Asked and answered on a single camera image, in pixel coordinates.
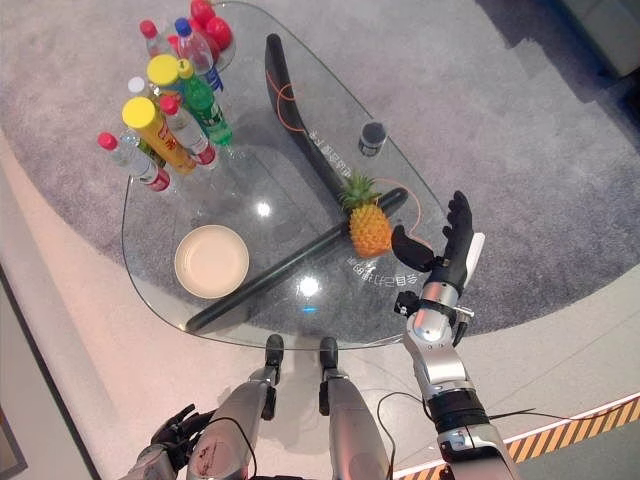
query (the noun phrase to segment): black cable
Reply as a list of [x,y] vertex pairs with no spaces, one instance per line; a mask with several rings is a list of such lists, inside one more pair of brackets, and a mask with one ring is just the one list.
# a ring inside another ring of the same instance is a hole
[[[382,427],[382,430],[384,430],[384,433],[387,434],[387,437],[389,438],[389,441],[391,442],[391,457],[389,459],[389,469],[387,470],[387,480],[392,480],[393,479],[393,462],[394,462],[394,460],[396,458],[396,442],[393,440],[393,437],[391,436],[391,433],[389,433],[389,430],[387,430],[387,427],[385,427],[384,423],[382,423],[382,419],[380,418],[380,406],[382,405],[382,402],[384,400],[386,400],[389,397],[392,397],[393,395],[404,395],[405,397],[409,397],[409,398],[414,399],[418,403],[422,403],[423,408],[425,409],[425,413],[427,413],[426,407],[424,406],[424,402],[422,400],[420,400],[418,397],[416,397],[415,395],[411,395],[410,393],[407,393],[407,392],[391,392],[391,393],[386,394],[380,400],[378,400],[378,407],[376,408],[376,417],[378,417],[378,423],[380,423],[380,426]],[[428,413],[427,413],[427,417],[429,417],[429,419],[431,421],[433,421],[431,419],[431,416]]]
[[489,420],[497,420],[499,418],[510,417],[512,415],[537,415],[539,417],[556,418],[558,420],[575,420],[575,421],[578,421],[578,422],[583,422],[585,420],[591,420],[593,418],[606,417],[611,412],[615,412],[617,410],[620,410],[621,408],[624,408],[626,405],[628,405],[630,402],[633,402],[634,400],[635,400],[635,398],[632,398],[631,400],[629,400],[627,402],[624,402],[624,403],[621,403],[620,405],[618,405],[615,408],[612,408],[611,410],[607,410],[606,412],[599,413],[597,415],[588,415],[588,416],[582,417],[582,418],[562,417],[562,416],[559,416],[559,415],[552,415],[550,413],[532,412],[532,410],[535,410],[534,408],[527,408],[525,410],[517,410],[515,412],[500,413],[498,415],[490,415],[489,416]]
[[251,446],[251,442],[249,441],[249,438],[247,437],[247,434],[244,433],[244,430],[242,429],[242,426],[238,423],[238,421],[235,418],[231,418],[231,417],[218,417],[218,418],[214,418],[213,420],[211,420],[207,424],[207,426],[211,425],[213,423],[216,423],[216,422],[220,422],[222,420],[229,420],[230,422],[233,422],[235,424],[235,426],[238,427],[238,430],[240,430],[240,434],[242,435],[242,438],[244,438],[244,441],[247,443],[247,447],[249,447],[249,451],[251,452],[251,459],[253,460],[253,475],[251,475],[249,480],[251,480],[252,478],[255,478],[255,476],[258,474],[258,462],[256,460],[256,452],[253,451],[253,447]]
[[[386,400],[389,397],[392,397],[393,395],[404,395],[405,397],[409,397],[414,399],[416,402],[421,403],[422,404],[422,409],[424,410],[425,415],[427,416],[427,418],[429,420],[431,420],[433,422],[433,418],[431,417],[431,415],[429,415],[429,412],[427,411],[427,403],[424,401],[424,399],[419,399],[418,397],[416,397],[415,395],[412,395],[410,393],[407,392],[391,392],[388,393],[387,395],[385,395],[384,397],[382,397],[380,400],[378,400],[378,407],[376,408],[376,416],[378,417],[378,423],[380,423],[380,426],[382,427],[382,430],[384,430],[384,433],[387,435],[387,437],[389,438],[389,441],[391,442],[391,457],[389,459],[389,470],[387,471],[387,480],[392,480],[393,479],[393,463],[396,457],[396,442],[393,439],[393,437],[391,436],[391,433],[389,432],[389,430],[387,430],[387,427],[384,426],[384,423],[382,423],[382,419],[380,418],[380,406],[382,405],[382,402],[384,400]],[[585,421],[585,420],[591,420],[594,418],[599,418],[599,417],[605,417],[607,415],[609,415],[610,413],[613,413],[617,410],[620,410],[621,408],[624,408],[626,405],[628,405],[629,403],[633,402],[635,400],[635,398],[632,398],[631,400],[621,403],[620,405],[616,406],[615,408],[611,408],[609,410],[607,410],[606,412],[603,413],[599,413],[597,415],[589,415],[583,418],[571,418],[571,417],[562,417],[559,415],[552,415],[550,413],[542,413],[542,412],[533,412],[532,410],[534,410],[535,408],[527,408],[524,410],[517,410],[515,412],[508,412],[508,413],[500,413],[497,415],[490,415],[488,418],[490,420],[497,420],[500,418],[505,418],[505,417],[510,417],[512,415],[537,415],[539,417],[548,417],[548,418],[556,418],[559,420],[576,420],[576,421]]]

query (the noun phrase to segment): pineapple crown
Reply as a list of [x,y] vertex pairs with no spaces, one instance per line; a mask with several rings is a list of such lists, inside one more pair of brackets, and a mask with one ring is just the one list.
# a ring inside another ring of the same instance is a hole
[[354,172],[350,178],[345,177],[345,181],[346,185],[340,194],[340,201],[347,211],[373,204],[380,196],[378,192],[371,191],[374,181],[365,175]]

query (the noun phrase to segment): red bottle label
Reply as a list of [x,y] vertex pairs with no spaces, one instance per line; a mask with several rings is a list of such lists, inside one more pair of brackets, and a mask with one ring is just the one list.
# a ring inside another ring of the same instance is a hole
[[163,168],[159,168],[158,175],[156,175],[155,180],[151,183],[148,183],[147,185],[154,192],[161,192],[169,186],[170,181],[171,180],[169,179],[169,174],[166,172],[166,170],[164,170]]
[[209,165],[216,158],[216,151],[209,145],[202,152],[200,152],[196,158],[200,165]]

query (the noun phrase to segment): glass tabletop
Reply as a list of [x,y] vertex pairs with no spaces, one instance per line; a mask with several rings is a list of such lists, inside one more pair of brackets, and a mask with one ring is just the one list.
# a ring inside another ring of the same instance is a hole
[[[218,4],[216,12],[235,38],[235,55],[221,73],[225,88],[216,97],[233,130],[232,144],[217,149],[212,170],[172,173],[177,191],[158,194],[130,179],[122,244],[137,292],[171,325],[224,342],[262,347],[271,333],[281,334],[287,349],[317,349],[325,336],[335,337],[340,348],[396,341],[406,319],[393,312],[395,298],[417,291],[424,274],[392,253],[356,256],[335,195],[287,130],[295,127],[283,125],[272,107],[267,36],[275,33],[282,41],[304,135],[338,175],[358,171],[376,178],[382,194],[405,188],[405,201],[390,215],[392,226],[409,230],[420,214],[414,235],[436,253],[444,249],[441,206],[391,140],[376,157],[360,153],[358,139],[371,116],[283,25],[240,2]],[[174,269],[180,241],[210,224],[234,230],[249,251],[244,283],[217,300],[187,292]],[[191,328],[190,319],[214,304],[215,319]]]

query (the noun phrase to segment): green bottle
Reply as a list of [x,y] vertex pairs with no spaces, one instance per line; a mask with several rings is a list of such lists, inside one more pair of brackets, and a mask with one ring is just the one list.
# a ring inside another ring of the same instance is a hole
[[185,84],[186,106],[207,132],[209,141],[216,145],[229,145],[231,129],[216,103],[211,88],[193,74],[191,62],[184,58],[178,61],[178,75]]

